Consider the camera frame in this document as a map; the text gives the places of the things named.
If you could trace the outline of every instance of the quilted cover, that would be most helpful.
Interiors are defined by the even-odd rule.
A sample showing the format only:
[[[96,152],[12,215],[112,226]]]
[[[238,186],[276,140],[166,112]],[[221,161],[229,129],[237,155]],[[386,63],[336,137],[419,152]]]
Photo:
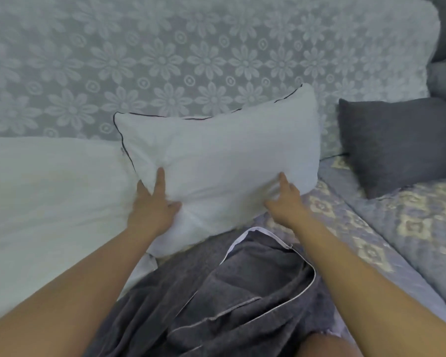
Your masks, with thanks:
[[[335,107],[428,95],[426,0],[0,0],[0,136],[118,140],[115,112],[213,116],[316,90]]]
[[[446,301],[446,180],[368,200],[342,156],[321,161],[319,177]]]

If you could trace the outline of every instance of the person's left arm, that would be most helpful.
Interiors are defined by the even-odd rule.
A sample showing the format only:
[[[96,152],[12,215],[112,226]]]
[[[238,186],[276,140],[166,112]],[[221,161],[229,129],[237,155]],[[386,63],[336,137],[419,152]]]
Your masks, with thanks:
[[[0,357],[81,356],[137,262],[171,227],[180,206],[165,199],[163,169],[153,195],[139,182],[122,233],[0,319]]]

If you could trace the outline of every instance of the person's right hand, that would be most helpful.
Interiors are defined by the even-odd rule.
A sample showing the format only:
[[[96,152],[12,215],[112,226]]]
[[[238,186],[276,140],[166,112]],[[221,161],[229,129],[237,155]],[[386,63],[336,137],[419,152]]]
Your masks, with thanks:
[[[267,208],[274,221],[286,228],[292,225],[302,213],[308,213],[308,209],[301,202],[299,190],[289,183],[284,173],[279,173],[280,194],[276,200],[266,200],[264,206]]]

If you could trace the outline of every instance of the person's left hand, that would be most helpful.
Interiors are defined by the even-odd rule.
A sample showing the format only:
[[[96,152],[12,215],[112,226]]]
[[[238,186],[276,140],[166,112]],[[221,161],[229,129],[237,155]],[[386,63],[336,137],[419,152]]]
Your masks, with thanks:
[[[164,234],[180,210],[181,202],[169,203],[165,198],[165,172],[157,170],[154,194],[151,195],[139,180],[137,196],[127,220],[127,229],[132,232],[150,232],[154,238]]]

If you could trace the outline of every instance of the person's right arm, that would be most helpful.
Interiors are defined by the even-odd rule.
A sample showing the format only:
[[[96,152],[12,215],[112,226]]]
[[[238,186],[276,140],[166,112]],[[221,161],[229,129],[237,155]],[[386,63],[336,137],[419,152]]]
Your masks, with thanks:
[[[283,173],[279,182],[279,198],[265,205],[296,234],[363,355],[446,357],[446,323],[330,233]]]

